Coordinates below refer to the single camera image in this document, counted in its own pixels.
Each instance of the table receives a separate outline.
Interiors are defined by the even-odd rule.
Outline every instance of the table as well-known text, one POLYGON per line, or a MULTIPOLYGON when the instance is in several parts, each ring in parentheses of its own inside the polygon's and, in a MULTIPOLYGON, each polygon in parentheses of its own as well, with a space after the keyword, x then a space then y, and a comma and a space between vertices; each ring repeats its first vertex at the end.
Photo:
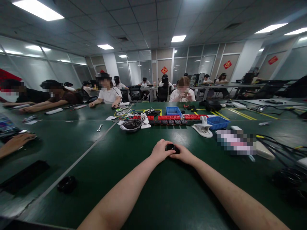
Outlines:
MULTIPOLYGON (((165 114, 166 106, 183 109, 183 104, 136 103, 131 108, 143 111, 153 107, 165 114)), ((199 107, 198 102, 190 104, 202 108, 198 114, 212 114, 199 107)), ((155 126, 127 134, 116 123, 105 120, 114 114, 109 104, 99 104, 93 109, 65 110, 50 116, 38 112, 42 121, 31 126, 21 123, 29 115, 1 111, 18 127, 30 129, 42 139, 0 161, 1 182, 39 159, 46 160, 51 167, 15 196, 0 193, 1 216, 21 214, 19 220, 77 228, 98 201, 164 138, 186 146, 261 202, 290 229, 303 229, 307 225, 307 211, 284 202, 282 191, 267 179, 283 168, 279 161, 255 156, 253 163, 248 157, 229 156, 217 145, 215 137, 201 137, 189 126, 155 126), (100 124, 103 126, 97 133, 100 124), (70 195, 59 193, 53 187, 65 172, 78 180, 77 188, 70 195)), ((246 133, 266 134, 292 147, 307 145, 306 123, 292 113, 284 112, 279 119, 275 115, 239 109, 222 109, 216 114, 230 119, 230 125, 239 126, 246 133), (268 120, 272 121, 270 125, 258 125, 268 120)), ((237 229, 194 169, 166 159, 150 175, 123 229, 196 229, 200 226, 237 229)))
POLYGON ((196 96, 196 101, 199 98, 199 94, 200 94, 200 90, 199 89, 207 89, 205 94, 204 94, 204 100, 207 98, 207 94, 209 89, 211 88, 238 88, 236 91, 236 95, 239 91, 240 88, 253 88, 253 87, 262 87, 265 86, 266 84, 241 84, 241 83, 227 83, 227 84, 223 84, 223 86, 216 86, 214 84, 212 84, 211 86, 198 86, 198 87, 191 87, 191 89, 198 89, 197 90, 197 96, 196 96))

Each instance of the white clip stand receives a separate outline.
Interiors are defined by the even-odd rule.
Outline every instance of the white clip stand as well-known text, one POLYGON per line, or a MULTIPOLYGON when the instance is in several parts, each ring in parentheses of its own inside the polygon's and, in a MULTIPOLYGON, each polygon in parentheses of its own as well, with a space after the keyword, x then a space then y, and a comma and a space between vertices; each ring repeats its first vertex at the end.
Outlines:
POLYGON ((206 137, 206 138, 211 138, 213 136, 212 132, 209 130, 209 128, 212 125, 208 125, 207 123, 207 118, 205 116, 201 117, 202 123, 201 124, 195 124, 192 126, 193 129, 198 132, 199 135, 206 137))
POLYGON ((145 113, 142 113, 141 117, 143 118, 141 129, 151 128, 147 115, 145 113))

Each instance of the metal bowl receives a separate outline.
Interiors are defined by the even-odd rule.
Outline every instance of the metal bowl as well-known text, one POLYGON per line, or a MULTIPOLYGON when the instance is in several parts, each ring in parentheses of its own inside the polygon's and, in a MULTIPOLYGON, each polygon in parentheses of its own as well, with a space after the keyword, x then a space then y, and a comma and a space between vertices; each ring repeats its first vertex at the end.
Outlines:
POLYGON ((124 121, 122 124, 121 124, 121 129, 128 132, 128 133, 134 133, 136 131, 138 131, 142 126, 142 121, 140 119, 137 119, 136 121, 134 119, 132 120, 128 120, 128 121, 124 121), (124 127, 124 125, 128 125, 130 123, 134 123, 134 122, 137 122, 139 124, 138 127, 134 128, 134 129, 127 129, 124 127))

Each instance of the black object in hand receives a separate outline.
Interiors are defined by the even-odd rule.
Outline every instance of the black object in hand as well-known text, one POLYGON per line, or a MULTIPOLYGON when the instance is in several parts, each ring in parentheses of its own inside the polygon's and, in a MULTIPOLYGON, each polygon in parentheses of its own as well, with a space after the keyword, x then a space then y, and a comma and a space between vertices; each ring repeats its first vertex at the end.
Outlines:
POLYGON ((180 153, 179 149, 175 145, 173 145, 173 144, 168 144, 166 146, 165 150, 166 151, 168 151, 168 150, 175 150, 176 151, 175 154, 179 154, 180 153))

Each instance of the red diamond sign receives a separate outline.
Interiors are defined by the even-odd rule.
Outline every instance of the red diamond sign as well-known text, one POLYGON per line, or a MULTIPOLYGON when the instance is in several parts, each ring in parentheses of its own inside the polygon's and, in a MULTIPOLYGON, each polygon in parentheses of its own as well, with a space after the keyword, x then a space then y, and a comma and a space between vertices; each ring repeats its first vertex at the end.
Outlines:
POLYGON ((230 66, 232 66, 231 61, 228 61, 228 62, 226 62, 226 63, 224 64, 224 68, 225 68, 225 69, 228 69, 230 66))

